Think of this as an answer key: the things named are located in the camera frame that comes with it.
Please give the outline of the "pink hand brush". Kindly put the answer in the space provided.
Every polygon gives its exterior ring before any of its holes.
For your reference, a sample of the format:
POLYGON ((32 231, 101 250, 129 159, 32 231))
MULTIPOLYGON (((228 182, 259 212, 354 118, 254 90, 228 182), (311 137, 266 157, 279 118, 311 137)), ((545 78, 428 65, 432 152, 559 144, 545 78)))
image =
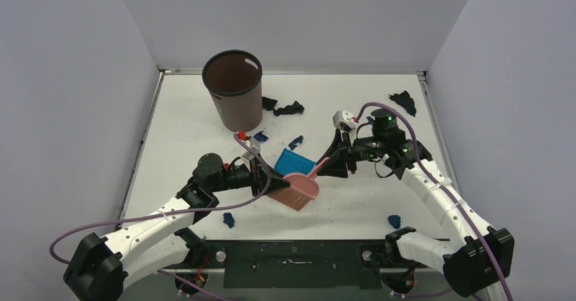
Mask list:
POLYGON ((289 182, 289 187, 282 188, 268 194, 268 197, 290 209, 301 211, 310 201, 314 200, 320 192, 320 186, 316 182, 319 171, 329 160, 322 159, 308 174, 290 173, 283 177, 289 182))

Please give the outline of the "black crumpled paper scrap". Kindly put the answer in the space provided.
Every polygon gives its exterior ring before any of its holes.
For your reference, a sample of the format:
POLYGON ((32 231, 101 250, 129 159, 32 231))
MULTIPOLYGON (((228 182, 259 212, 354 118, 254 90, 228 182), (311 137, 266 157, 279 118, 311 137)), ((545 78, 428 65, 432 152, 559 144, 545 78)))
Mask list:
POLYGON ((284 115, 302 114, 304 110, 305 107, 301 103, 299 103, 298 101, 294 101, 291 105, 275 108, 273 109, 272 112, 275 116, 284 116, 284 115))

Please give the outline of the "black paper scrap far corner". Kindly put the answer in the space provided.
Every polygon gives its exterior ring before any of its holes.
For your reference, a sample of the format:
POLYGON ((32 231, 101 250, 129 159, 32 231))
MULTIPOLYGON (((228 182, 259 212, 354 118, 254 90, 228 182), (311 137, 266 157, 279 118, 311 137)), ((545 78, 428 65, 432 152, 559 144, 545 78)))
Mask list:
POLYGON ((390 94, 389 99, 401 106, 410 116, 416 116, 417 109, 415 101, 408 91, 404 90, 400 93, 390 94))

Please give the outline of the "dark blue scrap front right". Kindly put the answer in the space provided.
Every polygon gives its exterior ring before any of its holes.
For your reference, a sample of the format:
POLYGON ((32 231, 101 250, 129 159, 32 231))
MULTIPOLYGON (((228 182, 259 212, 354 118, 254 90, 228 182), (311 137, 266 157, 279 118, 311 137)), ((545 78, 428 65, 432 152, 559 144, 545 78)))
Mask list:
POLYGON ((387 219, 394 229, 399 229, 401 227, 401 217, 399 215, 390 215, 387 219))

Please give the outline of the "dark blue scrap by dustpan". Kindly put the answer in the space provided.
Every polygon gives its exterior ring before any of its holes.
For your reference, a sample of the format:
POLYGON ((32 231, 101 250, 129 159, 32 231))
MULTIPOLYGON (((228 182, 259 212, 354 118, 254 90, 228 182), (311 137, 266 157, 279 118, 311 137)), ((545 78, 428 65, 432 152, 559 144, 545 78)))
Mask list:
POLYGON ((299 145, 303 144, 304 141, 304 137, 302 135, 296 137, 295 139, 293 139, 290 143, 289 143, 289 149, 291 151, 293 151, 295 148, 297 148, 299 145))

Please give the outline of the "dark blue scrap by bin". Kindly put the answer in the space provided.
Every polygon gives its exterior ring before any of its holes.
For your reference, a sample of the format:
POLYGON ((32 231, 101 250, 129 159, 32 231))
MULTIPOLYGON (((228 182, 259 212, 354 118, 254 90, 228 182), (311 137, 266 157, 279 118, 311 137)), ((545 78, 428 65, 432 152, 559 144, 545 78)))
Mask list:
POLYGON ((253 138, 260 143, 265 143, 269 140, 268 136, 266 136, 262 130, 255 133, 253 138))

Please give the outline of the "black paper scrap near bin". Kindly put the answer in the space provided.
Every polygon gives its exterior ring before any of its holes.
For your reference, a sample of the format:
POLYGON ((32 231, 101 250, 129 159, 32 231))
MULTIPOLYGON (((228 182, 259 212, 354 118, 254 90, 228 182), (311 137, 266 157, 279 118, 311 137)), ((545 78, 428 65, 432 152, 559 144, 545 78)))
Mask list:
POLYGON ((266 111, 274 111, 278 101, 268 97, 262 97, 262 108, 266 111))

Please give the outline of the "aluminium frame rail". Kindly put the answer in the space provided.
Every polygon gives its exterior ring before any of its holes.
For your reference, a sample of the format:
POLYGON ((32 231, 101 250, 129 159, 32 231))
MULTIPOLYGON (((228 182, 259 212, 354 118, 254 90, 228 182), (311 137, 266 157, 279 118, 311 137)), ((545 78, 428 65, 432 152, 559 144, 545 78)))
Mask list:
POLYGON ((423 268, 425 264, 402 258, 388 241, 204 241, 168 269, 222 269, 245 275, 249 270, 264 275, 343 270, 365 272, 385 268, 423 268))

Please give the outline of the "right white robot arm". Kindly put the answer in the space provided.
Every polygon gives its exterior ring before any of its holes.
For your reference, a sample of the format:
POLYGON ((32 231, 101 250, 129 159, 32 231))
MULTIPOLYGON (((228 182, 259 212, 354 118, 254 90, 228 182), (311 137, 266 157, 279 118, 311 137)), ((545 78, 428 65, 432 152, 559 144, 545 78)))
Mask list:
POLYGON ((390 107, 372 112, 372 135, 354 138, 358 119, 347 111, 333 116, 334 139, 319 160, 321 176, 347 178, 358 162, 377 160, 420 198, 446 234, 443 241, 404 227, 384 238, 392 266, 412 260, 443 274, 450 288, 466 298, 483 289, 493 300, 511 300, 506 284, 514 238, 479 216, 443 175, 409 122, 390 107))

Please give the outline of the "dark blue scrap front left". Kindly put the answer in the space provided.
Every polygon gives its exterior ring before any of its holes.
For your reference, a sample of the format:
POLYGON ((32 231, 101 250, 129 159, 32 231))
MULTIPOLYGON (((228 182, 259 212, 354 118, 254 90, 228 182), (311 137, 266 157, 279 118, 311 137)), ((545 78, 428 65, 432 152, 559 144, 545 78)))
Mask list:
POLYGON ((224 213, 223 214, 223 223, 228 228, 233 228, 235 226, 235 219, 231 213, 224 213))

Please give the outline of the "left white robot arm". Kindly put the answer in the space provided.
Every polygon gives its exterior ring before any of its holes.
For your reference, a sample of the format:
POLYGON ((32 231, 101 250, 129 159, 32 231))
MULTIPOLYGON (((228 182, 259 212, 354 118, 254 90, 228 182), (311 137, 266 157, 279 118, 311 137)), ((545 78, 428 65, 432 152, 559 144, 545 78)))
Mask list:
POLYGON ((79 300, 117 300, 131 284, 159 269, 201 262, 199 238, 189 227, 219 204, 215 193, 251 188, 258 195, 289 186, 280 173, 256 159, 226 166, 219 155, 205 154, 187 184, 149 219, 102 237, 85 236, 63 281, 79 300))

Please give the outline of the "brown cylindrical waste bin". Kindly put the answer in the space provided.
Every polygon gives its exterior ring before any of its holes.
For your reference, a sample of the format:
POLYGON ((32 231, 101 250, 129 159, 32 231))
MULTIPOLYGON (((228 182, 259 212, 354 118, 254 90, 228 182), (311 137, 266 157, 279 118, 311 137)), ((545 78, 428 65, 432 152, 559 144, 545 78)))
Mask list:
POLYGON ((203 67, 202 82, 228 130, 249 132, 260 125, 262 77, 262 64, 244 50, 220 52, 203 67))

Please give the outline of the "blue plastic dustpan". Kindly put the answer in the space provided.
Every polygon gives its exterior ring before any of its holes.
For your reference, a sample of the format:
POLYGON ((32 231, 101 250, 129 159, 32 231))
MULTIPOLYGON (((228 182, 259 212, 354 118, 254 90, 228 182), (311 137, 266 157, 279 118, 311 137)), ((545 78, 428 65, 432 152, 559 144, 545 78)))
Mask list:
POLYGON ((282 175, 288 175, 290 173, 307 175, 314 168, 315 164, 315 161, 285 148, 278 157, 274 169, 282 175))

